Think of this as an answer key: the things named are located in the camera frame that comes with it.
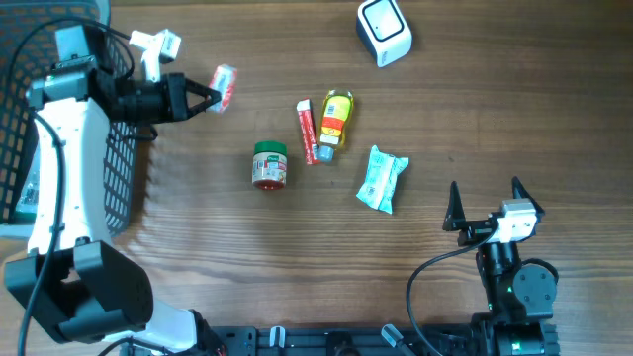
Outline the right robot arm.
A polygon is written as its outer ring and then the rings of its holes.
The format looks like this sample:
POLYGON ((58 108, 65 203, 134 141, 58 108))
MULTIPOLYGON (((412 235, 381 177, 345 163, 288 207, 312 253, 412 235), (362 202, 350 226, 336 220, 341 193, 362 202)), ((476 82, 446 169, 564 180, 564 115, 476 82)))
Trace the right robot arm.
POLYGON ((545 356, 561 353, 553 317, 559 274, 550 263, 519 256, 518 244, 536 233, 545 211, 520 180, 512 197, 484 220, 466 219, 456 182, 450 185, 446 231, 459 233, 460 247, 477 249, 476 265, 489 310, 472 316, 469 351, 475 355, 545 356))

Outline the yellow liquid bottle grey cap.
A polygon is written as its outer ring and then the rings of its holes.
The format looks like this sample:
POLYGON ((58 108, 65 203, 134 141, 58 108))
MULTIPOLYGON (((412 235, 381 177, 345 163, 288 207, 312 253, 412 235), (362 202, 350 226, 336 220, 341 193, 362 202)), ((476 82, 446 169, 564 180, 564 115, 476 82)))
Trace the yellow liquid bottle grey cap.
POLYGON ((317 158, 321 162, 331 162, 335 152, 344 147, 353 109, 351 91, 333 89, 325 96, 317 135, 317 158))

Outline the dark green box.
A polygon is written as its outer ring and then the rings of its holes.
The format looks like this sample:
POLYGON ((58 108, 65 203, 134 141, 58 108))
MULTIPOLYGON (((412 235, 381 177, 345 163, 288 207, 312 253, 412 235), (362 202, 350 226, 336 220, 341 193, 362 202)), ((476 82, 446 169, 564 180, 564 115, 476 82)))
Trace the dark green box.
POLYGON ((17 224, 33 224, 36 220, 40 188, 40 147, 37 146, 32 159, 14 218, 17 224))

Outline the red slim stick packet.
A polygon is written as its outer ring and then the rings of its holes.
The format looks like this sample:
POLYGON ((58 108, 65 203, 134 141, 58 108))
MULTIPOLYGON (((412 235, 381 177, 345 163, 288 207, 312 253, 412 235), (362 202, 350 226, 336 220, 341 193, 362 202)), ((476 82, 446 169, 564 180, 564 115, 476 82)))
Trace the red slim stick packet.
POLYGON ((302 133, 306 163, 308 165, 320 164, 317 157, 318 143, 311 100, 309 98, 301 100, 297 104, 296 110, 302 133))

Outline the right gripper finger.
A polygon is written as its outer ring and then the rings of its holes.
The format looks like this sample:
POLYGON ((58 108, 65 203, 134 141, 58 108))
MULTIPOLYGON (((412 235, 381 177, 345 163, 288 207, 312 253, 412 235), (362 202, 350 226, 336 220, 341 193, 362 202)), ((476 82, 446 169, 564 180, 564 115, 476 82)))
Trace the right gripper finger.
POLYGON ((511 179, 511 187, 512 187, 512 195, 514 199, 528 199, 533 205, 536 216, 544 217, 545 211, 544 209, 536 202, 536 200, 528 193, 520 179, 517 176, 514 176, 511 179))
POLYGON ((466 228, 466 218, 462 205, 459 187, 456 181, 450 185, 450 193, 445 219, 442 225, 444 231, 456 231, 466 228))

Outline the green white snack pack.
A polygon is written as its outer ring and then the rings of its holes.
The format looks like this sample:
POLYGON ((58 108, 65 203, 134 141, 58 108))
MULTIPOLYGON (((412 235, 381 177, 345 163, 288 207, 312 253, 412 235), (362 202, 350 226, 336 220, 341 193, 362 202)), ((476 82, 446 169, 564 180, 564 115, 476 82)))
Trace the green white snack pack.
POLYGON ((398 176, 405 171, 408 164, 407 157, 396 157, 380 151, 377 145, 373 145, 365 181, 356 198, 374 210, 391 214, 398 176))

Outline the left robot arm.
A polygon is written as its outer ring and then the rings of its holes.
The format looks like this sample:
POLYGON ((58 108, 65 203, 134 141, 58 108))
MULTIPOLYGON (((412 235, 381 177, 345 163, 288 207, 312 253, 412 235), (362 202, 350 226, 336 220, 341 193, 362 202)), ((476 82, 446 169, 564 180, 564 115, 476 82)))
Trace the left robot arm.
POLYGON ((55 34, 58 60, 34 79, 27 106, 40 147, 39 203, 25 258, 5 268, 7 290, 59 344, 103 343, 107 350, 162 355, 224 355, 202 316, 155 298, 146 272, 112 244, 106 219, 106 152, 111 127, 189 120, 221 94, 181 73, 162 73, 180 38, 164 30, 131 33, 142 79, 118 74, 109 27, 68 18, 55 34))

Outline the grey plastic mesh basket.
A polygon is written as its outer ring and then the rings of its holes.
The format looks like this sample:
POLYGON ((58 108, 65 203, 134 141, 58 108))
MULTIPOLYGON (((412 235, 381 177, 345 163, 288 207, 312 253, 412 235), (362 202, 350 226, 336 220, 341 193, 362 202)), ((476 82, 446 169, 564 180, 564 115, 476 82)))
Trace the grey plastic mesh basket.
MULTIPOLYGON (((61 24, 51 21, 81 17, 108 25, 108 1, 2 1, 1 2, 1 236, 26 240, 33 224, 14 218, 36 147, 37 130, 22 107, 34 77, 57 62, 54 32, 61 24)), ((132 203, 137 144, 127 139, 136 129, 112 124, 104 157, 105 217, 110 235, 128 226, 132 203)))

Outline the green lid spice jar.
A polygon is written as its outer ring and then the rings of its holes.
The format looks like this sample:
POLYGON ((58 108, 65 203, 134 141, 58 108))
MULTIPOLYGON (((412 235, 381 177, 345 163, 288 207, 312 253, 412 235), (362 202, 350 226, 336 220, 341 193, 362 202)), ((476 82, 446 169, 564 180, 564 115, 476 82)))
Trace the green lid spice jar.
POLYGON ((279 190, 287 183, 287 146, 268 140, 254 145, 252 184, 260 190, 279 190))

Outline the red juice carton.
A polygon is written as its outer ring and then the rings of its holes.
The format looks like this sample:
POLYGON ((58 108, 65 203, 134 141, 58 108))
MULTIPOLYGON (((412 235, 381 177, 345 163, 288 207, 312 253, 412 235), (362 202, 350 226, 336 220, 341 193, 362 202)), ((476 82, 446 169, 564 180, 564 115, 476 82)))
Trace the red juice carton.
POLYGON ((221 64, 217 67, 210 83, 210 88, 218 91, 221 94, 221 99, 218 103, 208 108, 208 112, 222 114, 228 108, 234 91, 236 76, 237 69, 228 64, 221 64))

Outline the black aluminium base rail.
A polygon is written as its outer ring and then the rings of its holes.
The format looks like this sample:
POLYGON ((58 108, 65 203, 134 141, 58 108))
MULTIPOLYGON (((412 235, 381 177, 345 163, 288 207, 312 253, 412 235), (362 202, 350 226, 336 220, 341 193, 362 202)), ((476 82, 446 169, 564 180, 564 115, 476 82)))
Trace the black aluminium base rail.
POLYGON ((186 355, 534 355, 559 356, 556 327, 550 324, 485 328, 481 324, 435 324, 422 329, 215 327, 212 347, 193 347, 186 355))

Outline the white barcode scanner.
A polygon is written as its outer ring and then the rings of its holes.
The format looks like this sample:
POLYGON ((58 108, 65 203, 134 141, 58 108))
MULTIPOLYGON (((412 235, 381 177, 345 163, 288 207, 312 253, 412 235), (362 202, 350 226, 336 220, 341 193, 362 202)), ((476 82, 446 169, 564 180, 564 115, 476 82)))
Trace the white barcode scanner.
POLYGON ((361 3, 356 33, 380 68, 401 59, 412 47, 412 32, 396 0, 361 3))

